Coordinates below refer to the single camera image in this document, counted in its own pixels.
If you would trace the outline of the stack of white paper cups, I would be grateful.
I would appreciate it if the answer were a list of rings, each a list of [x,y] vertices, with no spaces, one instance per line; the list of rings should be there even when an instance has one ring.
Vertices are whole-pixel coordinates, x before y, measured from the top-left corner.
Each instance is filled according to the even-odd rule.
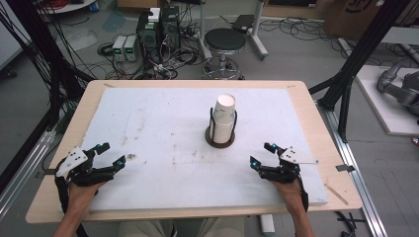
[[[235,121],[235,98],[231,94],[218,96],[210,117],[209,137],[214,143],[226,143]]]

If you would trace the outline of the white table foot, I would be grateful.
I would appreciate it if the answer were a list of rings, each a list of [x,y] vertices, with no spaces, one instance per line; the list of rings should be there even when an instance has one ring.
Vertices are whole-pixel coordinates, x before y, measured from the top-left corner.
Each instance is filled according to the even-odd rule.
[[[272,214],[262,214],[259,216],[261,231],[266,237],[275,235],[275,224]]]

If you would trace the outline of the black computer tower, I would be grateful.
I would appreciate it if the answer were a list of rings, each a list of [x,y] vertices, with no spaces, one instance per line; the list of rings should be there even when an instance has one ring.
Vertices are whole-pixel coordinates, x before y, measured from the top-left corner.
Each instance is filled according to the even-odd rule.
[[[162,10],[161,24],[163,29],[163,44],[168,51],[180,48],[179,7],[168,6]]]
[[[136,27],[136,34],[141,44],[141,53],[147,54],[154,62],[160,62],[161,24],[159,22],[150,22],[150,11],[143,11]]]

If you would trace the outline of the black metal frame strut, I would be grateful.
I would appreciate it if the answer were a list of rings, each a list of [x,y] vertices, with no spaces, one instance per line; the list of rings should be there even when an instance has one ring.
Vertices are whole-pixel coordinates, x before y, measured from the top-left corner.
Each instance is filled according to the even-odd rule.
[[[390,28],[408,6],[410,0],[383,0],[377,14],[368,24],[352,53],[341,69],[331,78],[311,87],[308,92],[313,95],[326,89],[325,95],[318,104],[326,111],[333,111],[338,100],[341,100],[338,120],[338,134],[347,143],[347,120],[351,98],[352,84],[368,58],[383,40]]]

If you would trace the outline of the black round stool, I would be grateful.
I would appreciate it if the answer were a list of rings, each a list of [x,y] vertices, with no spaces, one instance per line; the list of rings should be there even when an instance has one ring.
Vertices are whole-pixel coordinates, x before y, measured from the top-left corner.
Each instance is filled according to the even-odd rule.
[[[208,79],[244,80],[242,72],[230,55],[241,52],[246,44],[244,35],[234,29],[213,29],[204,36],[210,58],[203,63],[203,77]]]

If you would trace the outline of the brown cardboard box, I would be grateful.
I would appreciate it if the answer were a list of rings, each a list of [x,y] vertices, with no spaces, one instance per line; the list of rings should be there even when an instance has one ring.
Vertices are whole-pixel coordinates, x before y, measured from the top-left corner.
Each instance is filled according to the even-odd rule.
[[[403,0],[325,0],[323,30],[331,37],[358,40],[387,1]]]

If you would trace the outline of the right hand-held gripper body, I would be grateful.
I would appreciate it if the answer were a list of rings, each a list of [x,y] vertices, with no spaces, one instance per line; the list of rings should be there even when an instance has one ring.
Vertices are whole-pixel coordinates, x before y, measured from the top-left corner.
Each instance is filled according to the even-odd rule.
[[[318,164],[317,159],[292,146],[283,149],[285,152],[281,156],[276,154],[279,158],[279,165],[277,167],[264,166],[264,169],[259,172],[259,176],[262,179],[281,184],[292,183],[295,179],[300,177],[301,164]]]

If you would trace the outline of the white metal stand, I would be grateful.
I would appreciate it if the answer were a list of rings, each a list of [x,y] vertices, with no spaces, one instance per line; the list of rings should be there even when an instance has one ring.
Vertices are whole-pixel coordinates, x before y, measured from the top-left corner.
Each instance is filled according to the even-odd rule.
[[[205,39],[205,6],[206,6],[206,0],[199,0],[200,1],[200,30],[198,31],[198,37],[199,37],[199,46],[201,53],[204,57],[204,59],[211,58],[211,52],[209,49],[206,48],[204,44]],[[255,19],[254,19],[254,25],[251,29],[247,30],[247,34],[250,37],[251,42],[256,47],[256,51],[260,54],[260,58],[264,59],[269,55],[267,49],[262,44],[261,40],[259,39],[258,32],[259,32],[259,26],[261,23],[261,16],[264,8],[266,0],[257,0],[256,10],[255,10]]]

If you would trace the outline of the black wire cup holder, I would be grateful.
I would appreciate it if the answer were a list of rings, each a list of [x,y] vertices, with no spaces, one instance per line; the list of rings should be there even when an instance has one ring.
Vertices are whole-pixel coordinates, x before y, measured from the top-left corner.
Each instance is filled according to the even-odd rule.
[[[234,113],[233,122],[221,124],[215,121],[213,109],[209,110],[209,126],[205,131],[205,139],[208,145],[223,149],[233,144],[235,140],[235,128],[237,124],[237,113]]]

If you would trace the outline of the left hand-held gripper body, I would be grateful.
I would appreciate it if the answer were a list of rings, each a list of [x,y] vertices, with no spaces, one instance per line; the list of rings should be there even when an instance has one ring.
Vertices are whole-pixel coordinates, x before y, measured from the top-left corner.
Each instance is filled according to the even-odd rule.
[[[73,182],[79,187],[90,187],[114,178],[114,174],[105,171],[106,167],[96,169],[93,166],[88,166],[86,164],[87,156],[83,151],[80,147],[75,146],[58,164],[54,176],[62,178],[67,175],[66,181]]]

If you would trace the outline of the person's left hand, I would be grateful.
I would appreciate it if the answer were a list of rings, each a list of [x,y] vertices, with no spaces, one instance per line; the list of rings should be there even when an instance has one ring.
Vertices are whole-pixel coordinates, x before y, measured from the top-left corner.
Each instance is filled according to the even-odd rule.
[[[69,200],[66,215],[84,217],[90,208],[91,202],[96,191],[104,183],[99,183],[90,187],[79,187],[74,183],[69,185]]]

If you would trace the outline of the person's right hand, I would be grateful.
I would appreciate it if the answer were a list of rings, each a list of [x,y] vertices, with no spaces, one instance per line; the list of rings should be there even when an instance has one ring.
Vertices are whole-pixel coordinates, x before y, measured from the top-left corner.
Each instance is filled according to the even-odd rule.
[[[297,181],[288,184],[281,184],[271,181],[279,191],[280,196],[286,204],[286,208],[291,215],[304,213],[304,207],[301,199],[301,189]]]

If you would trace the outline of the aluminium rail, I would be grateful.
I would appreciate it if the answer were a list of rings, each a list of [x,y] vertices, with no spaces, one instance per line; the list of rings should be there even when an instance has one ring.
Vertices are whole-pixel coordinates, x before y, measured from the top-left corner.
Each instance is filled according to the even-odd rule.
[[[329,133],[331,134],[332,140],[339,151],[343,163],[353,168],[353,170],[349,172],[349,176],[352,179],[358,194],[360,195],[362,201],[362,212],[372,236],[388,237],[350,145],[345,142],[338,133],[337,116],[334,112],[326,111],[320,107],[317,108],[323,117],[326,127],[329,129]]]
[[[29,153],[24,156],[23,164],[0,195],[0,221],[6,216],[10,207],[53,143],[55,137],[55,130],[44,131],[36,140],[35,144],[30,146]]]

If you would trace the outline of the white foam mat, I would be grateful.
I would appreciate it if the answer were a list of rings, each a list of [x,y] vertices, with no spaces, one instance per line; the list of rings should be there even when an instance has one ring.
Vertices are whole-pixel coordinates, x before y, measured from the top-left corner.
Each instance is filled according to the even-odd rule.
[[[125,156],[125,167],[100,188],[93,211],[280,205],[269,182],[250,166],[276,167],[265,143],[310,153],[285,89],[232,88],[238,120],[233,143],[210,146],[205,131],[222,89],[108,88],[81,147],[109,143],[97,168]]]

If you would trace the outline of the person's right leg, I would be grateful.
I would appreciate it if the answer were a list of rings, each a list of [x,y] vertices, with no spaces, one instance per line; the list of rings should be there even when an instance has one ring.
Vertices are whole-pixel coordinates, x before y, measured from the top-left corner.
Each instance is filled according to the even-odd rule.
[[[243,216],[209,217],[203,220],[198,237],[244,237]]]

